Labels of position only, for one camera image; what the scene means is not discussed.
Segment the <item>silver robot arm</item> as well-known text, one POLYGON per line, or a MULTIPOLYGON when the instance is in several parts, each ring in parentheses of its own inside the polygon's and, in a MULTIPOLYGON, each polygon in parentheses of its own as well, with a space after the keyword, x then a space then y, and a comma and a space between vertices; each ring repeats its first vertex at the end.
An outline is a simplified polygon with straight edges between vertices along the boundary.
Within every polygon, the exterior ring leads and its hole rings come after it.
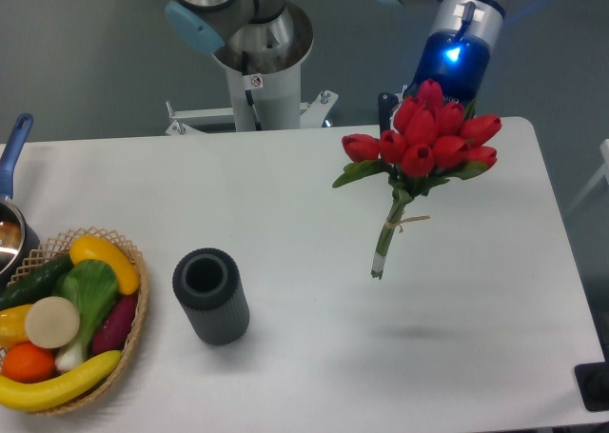
MULTIPOLYGON (((448 100, 470 105, 510 0, 437 1, 421 60, 403 94, 413 95, 434 79, 448 100)), ((239 131, 324 125, 338 97, 325 90, 311 103, 301 99, 301 66, 312 49, 313 30, 298 6, 288 0, 173 0, 165 12, 184 43, 224 69, 231 99, 229 108, 171 110, 169 134, 222 123, 239 131)))

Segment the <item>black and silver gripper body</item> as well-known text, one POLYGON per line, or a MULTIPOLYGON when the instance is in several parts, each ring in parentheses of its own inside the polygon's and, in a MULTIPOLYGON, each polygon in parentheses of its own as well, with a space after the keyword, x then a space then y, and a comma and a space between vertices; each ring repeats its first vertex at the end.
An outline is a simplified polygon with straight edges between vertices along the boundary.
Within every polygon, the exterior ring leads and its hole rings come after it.
POLYGON ((414 77, 403 94, 414 96, 431 79, 445 102, 469 105, 478 94, 503 24, 495 0, 441 0, 414 77))

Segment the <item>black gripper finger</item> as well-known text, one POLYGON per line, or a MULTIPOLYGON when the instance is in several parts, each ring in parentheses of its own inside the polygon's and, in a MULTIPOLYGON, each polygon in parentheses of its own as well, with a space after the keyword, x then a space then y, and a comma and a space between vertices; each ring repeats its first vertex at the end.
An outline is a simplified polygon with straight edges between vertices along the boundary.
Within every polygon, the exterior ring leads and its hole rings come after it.
POLYGON ((394 93, 381 92, 377 97, 378 121, 380 134, 391 129, 391 118, 399 106, 399 97, 394 93))

